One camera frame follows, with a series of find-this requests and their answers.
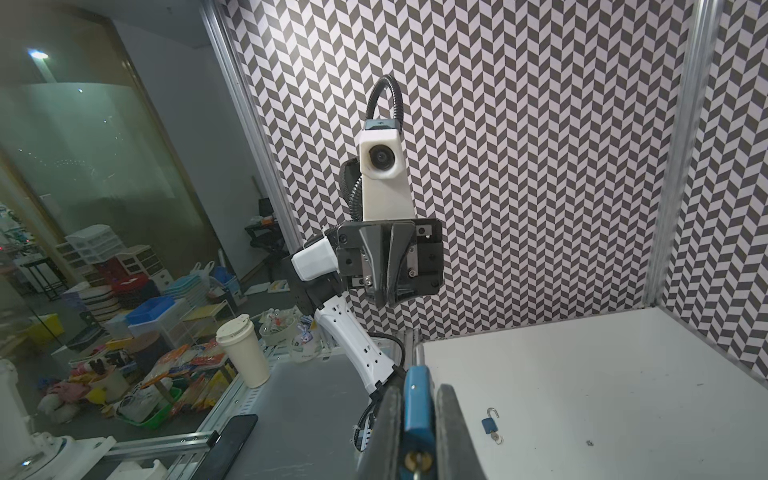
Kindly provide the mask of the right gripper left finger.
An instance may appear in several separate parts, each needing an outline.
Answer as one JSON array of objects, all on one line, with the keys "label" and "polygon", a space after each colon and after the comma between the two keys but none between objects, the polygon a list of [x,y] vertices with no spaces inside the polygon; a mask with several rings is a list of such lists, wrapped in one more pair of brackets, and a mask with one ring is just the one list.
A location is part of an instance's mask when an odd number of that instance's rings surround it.
[{"label": "right gripper left finger", "polygon": [[356,478],[393,480],[400,478],[403,393],[390,387],[382,400],[367,449],[362,455]]}]

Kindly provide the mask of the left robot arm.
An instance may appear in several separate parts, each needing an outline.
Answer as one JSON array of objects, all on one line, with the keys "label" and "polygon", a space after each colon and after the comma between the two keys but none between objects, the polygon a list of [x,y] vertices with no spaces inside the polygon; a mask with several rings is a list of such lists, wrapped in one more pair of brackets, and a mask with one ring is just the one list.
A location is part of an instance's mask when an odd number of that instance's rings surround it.
[{"label": "left robot arm", "polygon": [[436,295],[444,284],[444,224],[416,213],[403,147],[404,101],[395,77],[374,84],[357,154],[338,176],[350,218],[326,228],[285,260],[300,311],[343,348],[373,400],[403,381],[357,320],[345,296],[358,291],[375,308]]}]

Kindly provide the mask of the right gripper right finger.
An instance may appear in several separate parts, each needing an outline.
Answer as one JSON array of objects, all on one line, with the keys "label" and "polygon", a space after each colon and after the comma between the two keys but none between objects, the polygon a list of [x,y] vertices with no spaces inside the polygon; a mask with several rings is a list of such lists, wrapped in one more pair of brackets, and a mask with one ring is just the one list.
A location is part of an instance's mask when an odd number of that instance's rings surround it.
[{"label": "right gripper right finger", "polygon": [[486,479],[455,389],[437,388],[434,400],[438,479]]}]

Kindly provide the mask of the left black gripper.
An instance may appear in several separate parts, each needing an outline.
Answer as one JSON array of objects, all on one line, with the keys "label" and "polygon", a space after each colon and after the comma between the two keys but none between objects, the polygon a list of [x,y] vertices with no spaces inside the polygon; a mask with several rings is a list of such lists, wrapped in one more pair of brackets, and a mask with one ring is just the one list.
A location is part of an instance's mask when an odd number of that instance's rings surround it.
[{"label": "left black gripper", "polygon": [[437,218],[347,222],[334,234],[339,276],[376,307],[432,296],[444,284],[443,222]]}]

